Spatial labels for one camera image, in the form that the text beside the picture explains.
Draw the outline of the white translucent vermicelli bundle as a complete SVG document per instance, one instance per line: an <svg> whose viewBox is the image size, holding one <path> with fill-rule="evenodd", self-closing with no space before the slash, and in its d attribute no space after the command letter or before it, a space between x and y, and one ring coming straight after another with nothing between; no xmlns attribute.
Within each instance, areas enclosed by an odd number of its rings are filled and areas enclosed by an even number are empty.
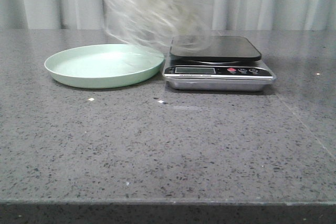
<svg viewBox="0 0 336 224"><path fill-rule="evenodd" d="M199 0L104 0L105 32L135 45L167 47L173 38L188 51L208 46L209 29Z"/></svg>

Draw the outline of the black silver kitchen scale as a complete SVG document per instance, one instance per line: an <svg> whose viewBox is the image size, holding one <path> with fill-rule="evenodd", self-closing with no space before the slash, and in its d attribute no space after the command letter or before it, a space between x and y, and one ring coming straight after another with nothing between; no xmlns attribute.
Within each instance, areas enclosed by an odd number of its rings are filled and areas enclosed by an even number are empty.
<svg viewBox="0 0 336 224"><path fill-rule="evenodd" d="M276 80L241 36L176 36L162 76L174 89L258 92Z"/></svg>

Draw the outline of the light green round plate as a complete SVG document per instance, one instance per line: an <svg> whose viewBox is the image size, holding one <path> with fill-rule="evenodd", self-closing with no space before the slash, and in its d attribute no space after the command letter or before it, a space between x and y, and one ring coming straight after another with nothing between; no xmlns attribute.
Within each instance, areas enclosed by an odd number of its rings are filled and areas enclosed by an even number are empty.
<svg viewBox="0 0 336 224"><path fill-rule="evenodd" d="M125 87L156 75L164 55L145 46L103 44L72 48L46 59L56 81L85 89Z"/></svg>

